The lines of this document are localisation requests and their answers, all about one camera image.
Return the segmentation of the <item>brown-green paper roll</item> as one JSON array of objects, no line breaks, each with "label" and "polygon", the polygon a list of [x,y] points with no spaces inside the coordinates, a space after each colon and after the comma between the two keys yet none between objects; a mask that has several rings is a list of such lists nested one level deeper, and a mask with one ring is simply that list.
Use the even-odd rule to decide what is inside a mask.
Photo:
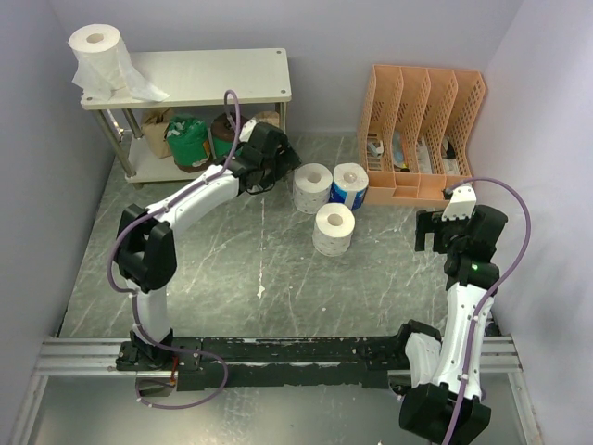
[{"label": "brown-green paper roll", "polygon": [[233,146],[235,132],[228,116],[222,113],[210,125],[213,158],[227,155]]}]

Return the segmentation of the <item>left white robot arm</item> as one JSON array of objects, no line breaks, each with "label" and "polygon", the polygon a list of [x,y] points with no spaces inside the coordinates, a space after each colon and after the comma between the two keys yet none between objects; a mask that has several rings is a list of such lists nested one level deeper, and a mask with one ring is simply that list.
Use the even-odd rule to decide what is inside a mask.
[{"label": "left white robot arm", "polygon": [[124,210],[110,262],[132,301],[131,344],[150,369],[168,366],[173,357],[167,287],[177,270],[176,238],[219,205],[241,194],[265,193],[301,160],[278,127],[256,123],[246,140],[217,158],[193,182],[145,208]]}]

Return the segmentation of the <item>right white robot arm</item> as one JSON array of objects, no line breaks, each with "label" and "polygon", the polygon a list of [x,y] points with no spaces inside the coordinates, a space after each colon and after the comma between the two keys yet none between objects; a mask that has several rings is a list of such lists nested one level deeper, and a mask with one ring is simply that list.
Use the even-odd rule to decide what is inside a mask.
[{"label": "right white robot arm", "polygon": [[416,215],[415,248],[446,255],[448,318],[442,338],[422,329],[393,347],[395,362],[410,369],[411,387],[403,399],[399,425],[435,444],[470,444],[489,425],[482,403],[481,348],[486,319],[500,272],[492,263],[507,216],[486,205],[471,215],[447,218],[442,211]]}]

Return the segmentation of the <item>kraft-wrapped paper roll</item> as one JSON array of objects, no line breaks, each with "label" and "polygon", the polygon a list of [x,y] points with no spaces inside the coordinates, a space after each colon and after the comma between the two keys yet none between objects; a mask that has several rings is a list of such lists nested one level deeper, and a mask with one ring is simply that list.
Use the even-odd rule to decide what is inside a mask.
[{"label": "kraft-wrapped paper roll", "polygon": [[253,120],[256,122],[263,122],[280,128],[280,115],[277,111],[261,111],[253,116]]},{"label": "kraft-wrapped paper roll", "polygon": [[173,116],[172,108],[149,108],[143,111],[141,131],[150,151],[158,159],[172,155],[166,135]]}]

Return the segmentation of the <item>white paper roll front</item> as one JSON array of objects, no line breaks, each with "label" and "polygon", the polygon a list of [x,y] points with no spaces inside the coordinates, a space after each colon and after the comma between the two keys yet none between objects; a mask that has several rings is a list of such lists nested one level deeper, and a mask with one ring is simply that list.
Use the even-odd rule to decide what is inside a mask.
[{"label": "white paper roll front", "polygon": [[355,228],[352,211],[342,203],[327,203],[315,215],[313,246],[324,256],[344,254],[351,243]]}]

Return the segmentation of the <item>green torn-wrapped paper roll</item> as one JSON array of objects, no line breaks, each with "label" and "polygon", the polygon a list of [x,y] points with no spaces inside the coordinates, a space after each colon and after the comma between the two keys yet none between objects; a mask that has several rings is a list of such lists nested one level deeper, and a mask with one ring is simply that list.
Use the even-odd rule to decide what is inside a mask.
[{"label": "green torn-wrapped paper roll", "polygon": [[166,141],[176,166],[184,172],[197,172],[211,158],[208,126],[189,114],[176,114],[169,123]]}]

